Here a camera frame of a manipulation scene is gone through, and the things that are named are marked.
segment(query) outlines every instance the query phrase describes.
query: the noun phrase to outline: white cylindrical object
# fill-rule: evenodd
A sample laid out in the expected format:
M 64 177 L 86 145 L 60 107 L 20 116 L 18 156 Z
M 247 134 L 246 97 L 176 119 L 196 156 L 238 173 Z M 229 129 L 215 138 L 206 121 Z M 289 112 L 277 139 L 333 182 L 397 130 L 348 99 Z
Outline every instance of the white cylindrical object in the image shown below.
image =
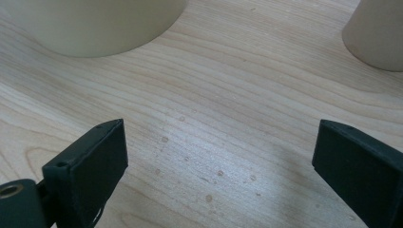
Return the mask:
M 12 19 L 41 45 L 76 57 L 141 46 L 167 30 L 187 0 L 3 0 Z
M 403 1 L 361 0 L 343 30 L 343 40 L 362 62 L 403 71 Z

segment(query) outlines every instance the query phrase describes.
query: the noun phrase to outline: black plastic part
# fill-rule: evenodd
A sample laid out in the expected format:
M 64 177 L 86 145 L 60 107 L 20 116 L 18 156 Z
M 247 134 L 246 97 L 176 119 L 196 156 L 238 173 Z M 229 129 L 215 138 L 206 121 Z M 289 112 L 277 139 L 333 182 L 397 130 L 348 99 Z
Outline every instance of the black plastic part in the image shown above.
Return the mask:
M 89 130 L 42 169 L 59 228 L 92 228 L 127 168 L 123 120 Z
M 33 180 L 16 180 L 0 186 L 0 227 L 48 227 Z
M 313 166 L 370 228 L 403 227 L 403 154 L 342 123 L 321 121 Z

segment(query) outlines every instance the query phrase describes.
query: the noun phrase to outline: screw hole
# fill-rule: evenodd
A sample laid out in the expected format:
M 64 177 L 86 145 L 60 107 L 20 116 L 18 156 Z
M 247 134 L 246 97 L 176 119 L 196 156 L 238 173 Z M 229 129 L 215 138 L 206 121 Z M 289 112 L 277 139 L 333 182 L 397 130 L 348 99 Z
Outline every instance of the screw hole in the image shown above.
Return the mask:
M 0 189 L 0 199 L 12 197 L 21 192 L 23 188 L 24 186 L 22 184 L 14 184 L 4 187 L 3 189 Z
M 65 161 L 60 161 L 60 162 L 58 162 L 58 163 L 56 164 L 56 166 L 59 167 L 59 168 L 64 167 L 64 166 L 66 166 L 66 165 L 67 165 L 67 162 L 65 162 Z

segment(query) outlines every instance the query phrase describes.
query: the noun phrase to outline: wooden table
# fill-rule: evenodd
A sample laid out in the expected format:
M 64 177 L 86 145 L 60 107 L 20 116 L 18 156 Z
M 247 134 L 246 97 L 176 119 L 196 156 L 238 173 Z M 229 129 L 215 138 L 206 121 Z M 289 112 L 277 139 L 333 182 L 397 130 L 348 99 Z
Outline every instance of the wooden table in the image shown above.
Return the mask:
M 403 74 L 359 62 L 358 0 L 190 0 L 161 37 L 68 58 L 0 10 L 0 182 L 124 118 L 129 167 L 97 227 L 366 227 L 311 165 L 320 119 L 403 150 Z

